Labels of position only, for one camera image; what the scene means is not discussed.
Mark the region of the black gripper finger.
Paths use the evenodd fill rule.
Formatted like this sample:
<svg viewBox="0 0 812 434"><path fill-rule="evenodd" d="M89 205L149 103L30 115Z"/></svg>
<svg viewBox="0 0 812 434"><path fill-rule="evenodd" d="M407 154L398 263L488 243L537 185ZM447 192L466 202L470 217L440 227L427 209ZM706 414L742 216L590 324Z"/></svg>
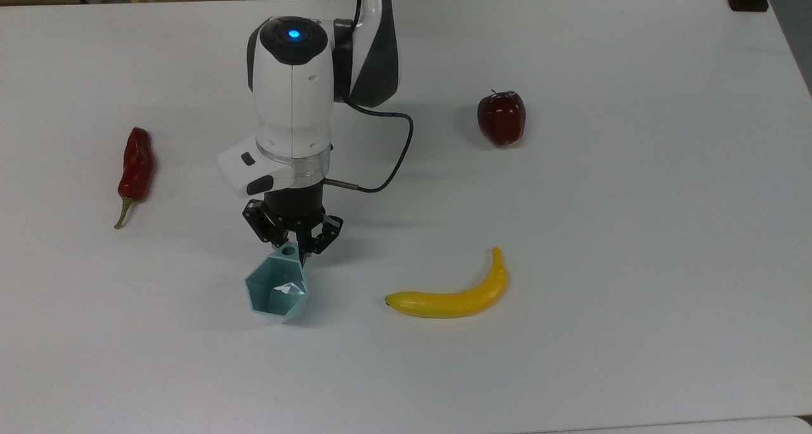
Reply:
<svg viewBox="0 0 812 434"><path fill-rule="evenodd" d="M340 235L343 219L336 215L322 213L304 221L301 228L301 257L322 254Z"/></svg>
<svg viewBox="0 0 812 434"><path fill-rule="evenodd" d="M287 243L287 230L276 226L262 207L261 200L250 199L242 211L242 216L261 242L279 248Z"/></svg>

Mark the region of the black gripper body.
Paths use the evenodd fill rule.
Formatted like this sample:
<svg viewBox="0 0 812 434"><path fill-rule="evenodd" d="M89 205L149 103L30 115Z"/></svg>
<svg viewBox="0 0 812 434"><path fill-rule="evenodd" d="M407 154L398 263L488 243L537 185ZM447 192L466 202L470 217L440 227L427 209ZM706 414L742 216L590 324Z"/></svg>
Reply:
<svg viewBox="0 0 812 434"><path fill-rule="evenodd" d="M285 188L264 193L262 211L286 230L312 230L323 221L322 188Z"/></svg>

